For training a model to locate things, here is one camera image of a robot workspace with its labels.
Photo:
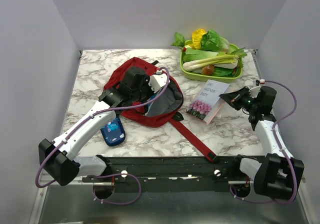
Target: marble tabletop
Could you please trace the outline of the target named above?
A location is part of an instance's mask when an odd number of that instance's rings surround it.
[[[235,90],[252,85],[258,78],[251,53],[243,59],[242,78],[231,84]],[[252,131],[248,115],[224,105],[210,124],[190,116],[186,108],[205,84],[183,76],[179,67],[180,51],[176,49],[114,49],[85,50],[82,54],[63,130],[66,131],[78,121],[100,96],[103,86],[112,72],[132,57],[148,62],[158,60],[159,67],[167,67],[170,75],[178,82],[184,96],[180,108],[189,128],[217,155],[262,155],[262,146]],[[109,157],[162,157],[202,156],[202,154],[181,135],[170,123],[159,128],[149,128],[121,117],[126,140],[115,147],[109,147],[100,132],[97,132],[80,150],[79,156],[101,154]]]

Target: white wall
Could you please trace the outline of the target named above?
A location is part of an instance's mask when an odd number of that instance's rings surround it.
[[[53,0],[82,49],[169,47],[174,32],[213,28],[257,48],[285,0]]]
[[[0,0],[0,223],[26,224],[38,143],[60,132],[79,51],[52,0]]]
[[[291,153],[303,160],[306,186],[320,220],[320,0],[287,0],[265,36],[257,60],[265,79],[279,81],[296,94],[296,113],[280,124]],[[281,88],[274,110],[288,113],[293,102]]]

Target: green bowl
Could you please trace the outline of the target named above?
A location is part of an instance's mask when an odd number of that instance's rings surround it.
[[[187,40],[184,44],[191,44],[192,40]],[[238,47],[234,44],[230,44],[230,48],[232,49],[238,49]],[[182,68],[183,60],[182,56],[183,52],[181,52],[180,55],[180,68],[182,70],[183,75],[188,78],[188,79],[194,79],[198,81],[207,81],[208,79],[212,79],[215,81],[223,82],[223,83],[232,83],[236,79],[240,78],[242,76],[242,68],[238,68],[235,74],[235,77],[215,77],[215,76],[208,76],[208,75],[202,75],[200,73],[192,73],[192,72],[187,72]]]

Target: blue object in backpack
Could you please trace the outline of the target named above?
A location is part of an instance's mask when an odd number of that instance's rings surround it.
[[[105,143],[111,147],[119,145],[126,139],[126,133],[119,117],[101,128]]]

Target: white book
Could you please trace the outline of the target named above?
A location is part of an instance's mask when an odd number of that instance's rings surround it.
[[[229,83],[209,79],[191,102],[186,112],[209,124],[224,104],[219,95],[225,93],[229,86]]]

